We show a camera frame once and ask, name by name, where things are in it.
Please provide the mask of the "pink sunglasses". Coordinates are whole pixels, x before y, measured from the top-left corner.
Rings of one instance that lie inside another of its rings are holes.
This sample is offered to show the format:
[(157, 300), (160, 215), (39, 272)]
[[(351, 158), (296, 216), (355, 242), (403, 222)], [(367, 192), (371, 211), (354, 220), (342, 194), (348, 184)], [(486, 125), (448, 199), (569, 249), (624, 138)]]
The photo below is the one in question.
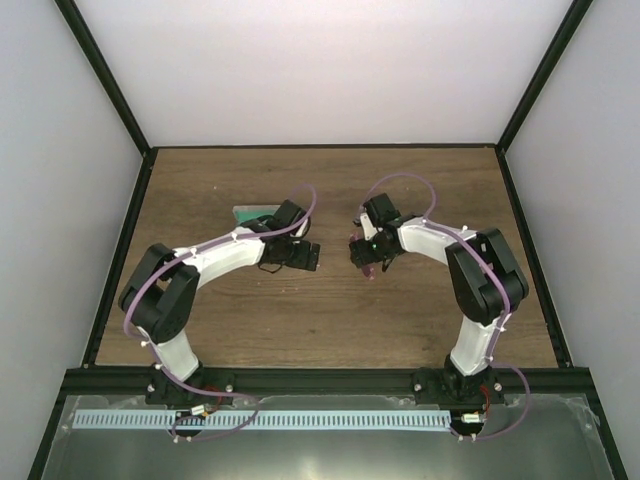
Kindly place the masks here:
[[(356, 241), (359, 240), (360, 236), (357, 233), (352, 233), (349, 237), (349, 241)], [(371, 265), (365, 265), (363, 267), (360, 268), (362, 274), (364, 275), (364, 277), (366, 279), (368, 279), (369, 281), (373, 281), (375, 279), (375, 270)]]

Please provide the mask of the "grey green glasses case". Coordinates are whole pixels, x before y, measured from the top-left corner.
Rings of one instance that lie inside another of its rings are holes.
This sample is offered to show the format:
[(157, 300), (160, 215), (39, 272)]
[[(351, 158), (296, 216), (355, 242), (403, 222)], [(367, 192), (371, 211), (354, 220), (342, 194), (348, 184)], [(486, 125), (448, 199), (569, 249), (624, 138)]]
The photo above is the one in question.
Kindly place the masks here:
[(233, 216), (238, 225), (258, 219), (262, 216), (273, 215), (277, 210), (278, 205), (236, 205), (232, 208)]

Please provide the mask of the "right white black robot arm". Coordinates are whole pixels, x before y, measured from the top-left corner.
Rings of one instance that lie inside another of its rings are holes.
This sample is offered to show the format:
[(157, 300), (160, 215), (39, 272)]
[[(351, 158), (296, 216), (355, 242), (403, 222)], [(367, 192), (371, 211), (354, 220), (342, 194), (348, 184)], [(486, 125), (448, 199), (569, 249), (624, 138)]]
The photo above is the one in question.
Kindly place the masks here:
[(463, 315), (457, 341), (445, 359), (441, 384), (465, 403), (487, 381), (506, 322), (529, 294), (529, 284), (502, 232), (453, 229), (424, 215), (402, 215), (386, 194), (365, 201), (349, 242), (350, 261), (367, 278), (374, 266), (387, 270), (404, 254), (418, 254), (448, 267)]

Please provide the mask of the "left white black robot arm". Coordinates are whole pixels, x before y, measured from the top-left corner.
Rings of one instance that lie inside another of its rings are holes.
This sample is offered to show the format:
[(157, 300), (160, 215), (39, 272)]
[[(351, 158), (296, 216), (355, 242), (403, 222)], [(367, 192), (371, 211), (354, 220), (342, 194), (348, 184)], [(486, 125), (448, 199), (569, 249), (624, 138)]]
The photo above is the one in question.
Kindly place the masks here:
[(320, 245), (305, 239), (310, 225), (311, 213), (286, 200), (274, 213), (246, 220), (221, 237), (175, 249), (156, 243), (146, 250), (118, 307), (125, 333), (152, 350), (178, 401), (194, 403), (204, 392), (205, 381), (196, 373), (201, 362), (186, 334), (198, 290), (245, 267), (314, 272)]

